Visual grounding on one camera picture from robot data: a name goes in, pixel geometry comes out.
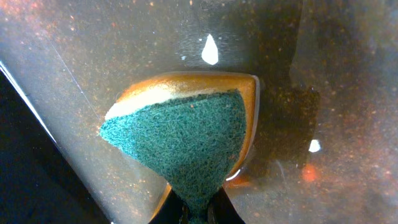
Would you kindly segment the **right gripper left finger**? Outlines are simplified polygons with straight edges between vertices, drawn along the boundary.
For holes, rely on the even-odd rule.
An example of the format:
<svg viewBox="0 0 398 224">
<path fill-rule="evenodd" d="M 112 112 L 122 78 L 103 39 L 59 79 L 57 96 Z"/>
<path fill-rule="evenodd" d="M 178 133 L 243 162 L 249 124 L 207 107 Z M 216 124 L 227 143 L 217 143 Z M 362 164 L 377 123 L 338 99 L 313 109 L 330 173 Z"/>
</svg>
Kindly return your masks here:
<svg viewBox="0 0 398 224">
<path fill-rule="evenodd" d="M 166 188 L 149 224 L 179 224 L 186 211 L 183 200 L 171 188 Z"/>
</svg>

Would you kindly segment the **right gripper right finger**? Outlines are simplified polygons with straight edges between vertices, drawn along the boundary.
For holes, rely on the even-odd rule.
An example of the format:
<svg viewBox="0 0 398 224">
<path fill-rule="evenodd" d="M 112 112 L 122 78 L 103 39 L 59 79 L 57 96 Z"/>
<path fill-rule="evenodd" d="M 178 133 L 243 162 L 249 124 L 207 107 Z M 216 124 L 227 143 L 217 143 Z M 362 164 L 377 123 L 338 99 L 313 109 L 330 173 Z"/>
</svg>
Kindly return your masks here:
<svg viewBox="0 0 398 224">
<path fill-rule="evenodd" d="M 211 199 L 211 224 L 245 224 L 224 188 L 220 188 Z"/>
</svg>

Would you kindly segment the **green yellow sponge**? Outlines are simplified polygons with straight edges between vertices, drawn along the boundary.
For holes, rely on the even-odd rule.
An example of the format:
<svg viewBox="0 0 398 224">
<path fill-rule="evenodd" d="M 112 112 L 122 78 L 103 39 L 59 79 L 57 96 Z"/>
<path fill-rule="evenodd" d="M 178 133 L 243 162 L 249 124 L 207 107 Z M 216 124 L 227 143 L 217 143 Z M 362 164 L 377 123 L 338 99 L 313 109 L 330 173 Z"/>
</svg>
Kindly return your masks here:
<svg viewBox="0 0 398 224">
<path fill-rule="evenodd" d="M 173 72 L 131 85 L 99 135 L 163 177 L 184 202 L 181 223 L 211 223 L 211 199 L 238 173 L 254 140 L 257 76 Z"/>
</svg>

